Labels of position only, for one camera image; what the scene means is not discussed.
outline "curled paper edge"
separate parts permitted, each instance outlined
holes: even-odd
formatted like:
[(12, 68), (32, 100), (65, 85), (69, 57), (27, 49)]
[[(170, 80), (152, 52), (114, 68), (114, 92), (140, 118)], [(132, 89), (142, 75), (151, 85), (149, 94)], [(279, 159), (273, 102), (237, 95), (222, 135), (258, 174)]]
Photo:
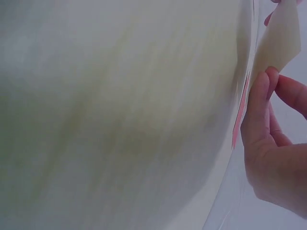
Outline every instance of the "curled paper edge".
[(300, 51), (296, 0), (284, 0), (272, 14), (256, 51), (248, 92), (259, 72), (265, 71), (269, 66), (281, 71)]

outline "pink edge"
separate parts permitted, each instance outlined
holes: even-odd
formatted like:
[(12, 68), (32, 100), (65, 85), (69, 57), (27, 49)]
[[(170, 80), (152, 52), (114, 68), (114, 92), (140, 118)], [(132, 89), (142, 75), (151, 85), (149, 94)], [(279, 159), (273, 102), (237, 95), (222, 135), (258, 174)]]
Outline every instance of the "pink edge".
[(244, 85), (244, 90), (243, 90), (243, 95), (242, 95), (242, 98), (241, 98), (241, 101), (240, 101), (238, 115), (236, 116), (235, 127), (234, 127), (233, 132), (232, 132), (232, 149), (234, 149), (236, 147), (236, 138), (239, 134), (240, 123), (241, 123), (242, 115), (243, 115), (243, 112), (244, 112), (248, 82), (249, 82), (249, 75), (248, 75), (248, 78), (246, 79), (246, 82), (245, 82), (245, 85)]

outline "pale yellow paper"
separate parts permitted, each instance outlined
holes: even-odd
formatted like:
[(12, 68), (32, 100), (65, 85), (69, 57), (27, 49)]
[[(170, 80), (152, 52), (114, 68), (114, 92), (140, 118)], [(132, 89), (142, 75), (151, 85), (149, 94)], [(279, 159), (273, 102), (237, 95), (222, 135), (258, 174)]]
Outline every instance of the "pale yellow paper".
[(281, 71), (301, 51), (296, 0), (278, 4), (256, 52), (249, 89), (260, 71)]

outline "white wall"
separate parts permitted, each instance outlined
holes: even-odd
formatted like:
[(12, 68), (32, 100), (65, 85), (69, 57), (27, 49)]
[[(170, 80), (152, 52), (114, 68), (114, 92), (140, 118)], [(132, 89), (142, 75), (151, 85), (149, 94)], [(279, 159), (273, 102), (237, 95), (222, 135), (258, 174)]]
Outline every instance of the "white wall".
[[(261, 0), (260, 35), (262, 22), (272, 12), (274, 4)], [(302, 52), (282, 71), (282, 74), (307, 84), (307, 0), (299, 6)], [(294, 143), (306, 142), (307, 122), (298, 112), (287, 107), (274, 95), (272, 105), (285, 134)], [(238, 139), (218, 197), (204, 230), (300, 230), (307, 229), (307, 221), (273, 204), (258, 200), (248, 184), (243, 163), (243, 145)]]

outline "hand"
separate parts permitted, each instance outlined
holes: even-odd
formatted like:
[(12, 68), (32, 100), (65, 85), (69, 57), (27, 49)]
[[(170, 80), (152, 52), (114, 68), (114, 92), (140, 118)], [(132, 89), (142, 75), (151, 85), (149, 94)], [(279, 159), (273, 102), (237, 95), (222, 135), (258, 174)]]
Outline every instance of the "hand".
[(249, 94), (241, 134), (245, 168), (256, 196), (307, 219), (307, 144), (294, 145), (282, 133), (270, 97), (276, 94), (307, 117), (307, 87), (268, 68)]
[[(279, 3), (281, 2), (282, 0), (271, 0), (272, 2), (274, 3)], [(300, 4), (303, 0), (296, 0), (297, 4)], [(272, 13), (270, 13), (270, 15), (264, 20), (264, 25), (267, 26), (269, 21), (270, 21), (270, 18), (272, 16)]]

